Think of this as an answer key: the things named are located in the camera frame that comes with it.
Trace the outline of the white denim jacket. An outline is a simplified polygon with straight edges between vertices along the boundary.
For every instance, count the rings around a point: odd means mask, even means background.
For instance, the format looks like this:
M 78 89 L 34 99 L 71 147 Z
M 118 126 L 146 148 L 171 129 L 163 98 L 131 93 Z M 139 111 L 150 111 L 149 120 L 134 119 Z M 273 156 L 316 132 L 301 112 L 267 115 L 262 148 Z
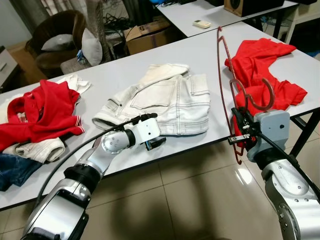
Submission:
M 92 122 L 107 130 L 142 114 L 157 114 L 162 136 L 205 133 L 211 107 L 207 76 L 189 70 L 185 64 L 151 64 L 137 83 L 110 97 Z

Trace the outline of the white remote control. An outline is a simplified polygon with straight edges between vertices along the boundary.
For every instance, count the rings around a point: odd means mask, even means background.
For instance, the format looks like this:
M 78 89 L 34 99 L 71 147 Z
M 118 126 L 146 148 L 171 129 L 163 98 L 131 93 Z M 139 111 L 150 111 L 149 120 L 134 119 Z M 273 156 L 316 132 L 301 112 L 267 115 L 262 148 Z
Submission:
M 193 25 L 196 26 L 197 28 L 201 28 L 201 29 L 208 29 L 211 27 L 211 23 L 206 22 L 205 20 L 195 20 L 193 22 Z

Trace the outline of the white t-shirt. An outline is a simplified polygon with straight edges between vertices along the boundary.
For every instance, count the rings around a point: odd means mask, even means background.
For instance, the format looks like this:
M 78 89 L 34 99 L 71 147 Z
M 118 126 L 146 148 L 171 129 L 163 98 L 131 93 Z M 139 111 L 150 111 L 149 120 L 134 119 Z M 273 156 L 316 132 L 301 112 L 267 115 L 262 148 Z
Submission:
M 64 75 L 64 76 L 62 76 L 62 78 L 57 80 L 55 83 L 58 83 L 58 84 L 66 83 L 67 87 L 70 90 L 74 90 L 80 95 L 85 93 L 92 86 L 91 82 L 89 82 L 87 80 L 82 80 L 82 78 L 80 78 L 75 73 Z

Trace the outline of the brown cardboard box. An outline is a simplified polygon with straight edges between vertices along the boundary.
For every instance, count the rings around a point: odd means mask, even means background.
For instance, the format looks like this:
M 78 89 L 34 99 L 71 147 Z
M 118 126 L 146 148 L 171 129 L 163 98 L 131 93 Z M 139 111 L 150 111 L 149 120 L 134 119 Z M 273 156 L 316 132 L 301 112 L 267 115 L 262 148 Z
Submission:
M 135 55 L 170 44 L 174 42 L 171 30 L 171 24 L 164 19 L 131 27 L 124 30 L 126 48 L 130 55 Z

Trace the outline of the wooden speaker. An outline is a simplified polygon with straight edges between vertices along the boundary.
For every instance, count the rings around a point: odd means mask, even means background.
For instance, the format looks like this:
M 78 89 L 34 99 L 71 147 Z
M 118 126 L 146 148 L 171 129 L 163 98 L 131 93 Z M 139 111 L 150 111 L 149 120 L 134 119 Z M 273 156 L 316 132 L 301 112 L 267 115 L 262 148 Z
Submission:
M 224 9 L 238 17 L 246 17 L 281 7 L 285 0 L 224 0 Z

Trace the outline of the red polo shirt white trim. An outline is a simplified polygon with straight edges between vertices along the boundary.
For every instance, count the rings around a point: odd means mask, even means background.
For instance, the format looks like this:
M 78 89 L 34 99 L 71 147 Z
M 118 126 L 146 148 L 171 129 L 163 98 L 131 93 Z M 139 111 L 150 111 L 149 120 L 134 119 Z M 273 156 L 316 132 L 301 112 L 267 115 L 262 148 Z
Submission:
M 7 122 L 0 124 L 0 152 L 22 143 L 38 143 L 85 132 L 74 115 L 80 94 L 67 82 L 41 80 L 39 86 L 7 103 Z

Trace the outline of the white pillow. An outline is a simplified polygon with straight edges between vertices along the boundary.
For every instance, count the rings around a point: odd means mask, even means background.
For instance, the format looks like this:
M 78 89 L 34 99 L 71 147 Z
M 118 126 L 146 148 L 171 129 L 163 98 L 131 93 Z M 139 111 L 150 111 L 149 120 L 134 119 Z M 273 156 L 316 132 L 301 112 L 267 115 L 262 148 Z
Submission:
M 98 66 L 103 60 L 103 48 L 101 42 L 96 38 L 89 29 L 83 31 L 82 55 L 91 66 Z

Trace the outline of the cream denim garment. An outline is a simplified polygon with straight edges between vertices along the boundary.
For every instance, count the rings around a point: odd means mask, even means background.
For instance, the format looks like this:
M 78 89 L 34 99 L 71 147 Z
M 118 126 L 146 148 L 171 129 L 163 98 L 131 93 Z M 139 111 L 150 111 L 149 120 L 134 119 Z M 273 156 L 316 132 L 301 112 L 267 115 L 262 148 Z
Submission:
M 56 162 L 66 150 L 60 138 L 46 139 L 40 142 L 18 143 L 5 148 L 2 153 L 20 156 L 40 163 Z

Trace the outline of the brown wicker chair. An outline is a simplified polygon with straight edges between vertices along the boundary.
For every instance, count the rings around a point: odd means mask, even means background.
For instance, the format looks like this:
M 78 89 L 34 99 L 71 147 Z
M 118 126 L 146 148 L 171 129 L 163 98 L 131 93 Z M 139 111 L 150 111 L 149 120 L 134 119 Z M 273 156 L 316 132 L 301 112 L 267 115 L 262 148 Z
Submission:
M 78 10 L 65 10 L 53 14 L 41 22 L 25 44 L 25 50 L 34 58 L 36 66 L 47 77 L 62 75 L 61 63 L 77 56 L 82 48 L 82 36 L 86 19 Z M 42 47 L 49 39 L 61 34 L 71 34 L 71 45 L 62 51 L 45 51 Z

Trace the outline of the grey cushion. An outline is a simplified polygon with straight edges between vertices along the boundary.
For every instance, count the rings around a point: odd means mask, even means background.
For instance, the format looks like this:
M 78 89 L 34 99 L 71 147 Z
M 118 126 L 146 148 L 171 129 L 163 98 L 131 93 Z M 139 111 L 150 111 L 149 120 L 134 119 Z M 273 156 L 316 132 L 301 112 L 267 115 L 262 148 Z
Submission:
M 66 51 L 74 47 L 73 35 L 58 34 L 48 39 L 41 47 L 42 51 Z

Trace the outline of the blue jeans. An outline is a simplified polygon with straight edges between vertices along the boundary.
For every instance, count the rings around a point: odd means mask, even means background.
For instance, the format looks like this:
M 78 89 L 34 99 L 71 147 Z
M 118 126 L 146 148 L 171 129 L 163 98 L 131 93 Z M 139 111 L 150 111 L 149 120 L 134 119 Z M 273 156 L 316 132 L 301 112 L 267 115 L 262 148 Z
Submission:
M 30 158 L 0 153 L 0 192 L 11 185 L 22 186 L 43 164 Z

